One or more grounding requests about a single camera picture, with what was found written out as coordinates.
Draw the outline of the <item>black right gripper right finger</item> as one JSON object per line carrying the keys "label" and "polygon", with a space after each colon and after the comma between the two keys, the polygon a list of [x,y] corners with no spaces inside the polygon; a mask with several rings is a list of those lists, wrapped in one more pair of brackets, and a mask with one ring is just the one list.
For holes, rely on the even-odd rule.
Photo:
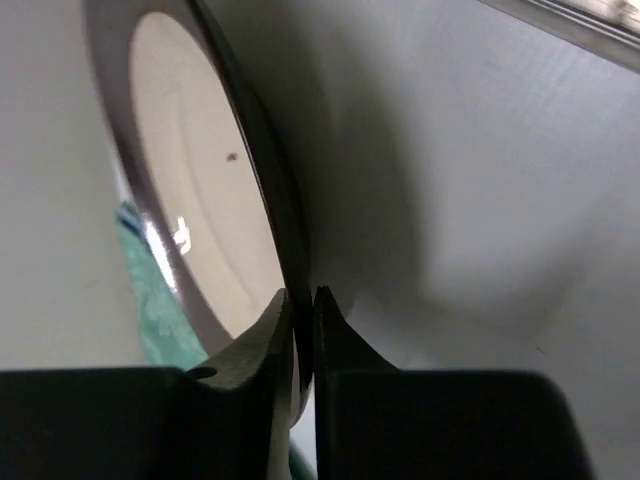
{"label": "black right gripper right finger", "polygon": [[327,286],[314,300],[313,367],[318,477],[373,477],[381,446],[375,382],[395,367],[348,324]]}

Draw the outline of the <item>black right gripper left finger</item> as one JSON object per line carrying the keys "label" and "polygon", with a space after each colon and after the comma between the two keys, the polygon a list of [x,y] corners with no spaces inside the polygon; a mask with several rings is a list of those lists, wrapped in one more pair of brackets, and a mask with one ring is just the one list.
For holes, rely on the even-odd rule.
{"label": "black right gripper left finger", "polygon": [[175,478],[289,478],[292,320],[280,289],[249,330],[189,371],[176,405]]}

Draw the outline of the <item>round metal plate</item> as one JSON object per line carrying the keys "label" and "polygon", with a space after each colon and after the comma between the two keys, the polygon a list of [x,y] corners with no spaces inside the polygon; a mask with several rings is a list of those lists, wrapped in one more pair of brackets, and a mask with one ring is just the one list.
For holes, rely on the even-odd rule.
{"label": "round metal plate", "polygon": [[295,314],[290,418],[312,372],[309,241],[297,182],[205,1],[88,1],[96,90],[144,236],[209,354],[278,291]]}

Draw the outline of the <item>green satin tablecloth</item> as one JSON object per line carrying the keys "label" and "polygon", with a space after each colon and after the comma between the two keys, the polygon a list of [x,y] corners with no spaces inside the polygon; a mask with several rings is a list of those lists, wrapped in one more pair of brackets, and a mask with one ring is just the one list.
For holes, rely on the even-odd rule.
{"label": "green satin tablecloth", "polygon": [[208,355],[165,282],[132,203],[120,204],[115,226],[136,298],[136,325],[145,358],[155,366],[182,370],[204,362]]}

